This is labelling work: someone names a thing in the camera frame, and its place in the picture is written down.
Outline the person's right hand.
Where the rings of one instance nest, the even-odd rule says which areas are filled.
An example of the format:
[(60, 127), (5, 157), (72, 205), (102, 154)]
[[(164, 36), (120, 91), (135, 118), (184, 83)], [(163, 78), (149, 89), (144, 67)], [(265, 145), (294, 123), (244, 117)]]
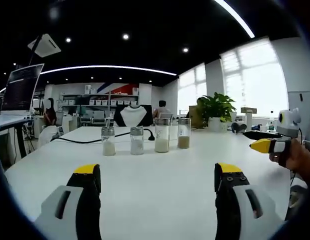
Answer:
[(288, 155), (284, 159), (286, 159), (282, 165), (284, 168), (297, 173), (310, 184), (310, 152), (296, 138), (291, 139)]

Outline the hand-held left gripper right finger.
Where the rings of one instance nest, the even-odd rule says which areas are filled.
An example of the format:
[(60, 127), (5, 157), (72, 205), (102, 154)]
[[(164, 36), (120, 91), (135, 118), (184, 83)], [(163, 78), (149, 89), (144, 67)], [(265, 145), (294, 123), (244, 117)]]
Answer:
[(214, 166), (216, 240), (269, 240), (284, 224), (272, 198), (228, 163)]

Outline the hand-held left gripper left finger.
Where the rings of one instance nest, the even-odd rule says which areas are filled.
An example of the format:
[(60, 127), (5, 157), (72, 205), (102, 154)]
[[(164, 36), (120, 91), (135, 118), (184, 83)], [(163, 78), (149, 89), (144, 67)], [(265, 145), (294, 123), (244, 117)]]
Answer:
[(100, 240), (99, 164), (78, 167), (41, 204), (35, 226), (49, 240)]

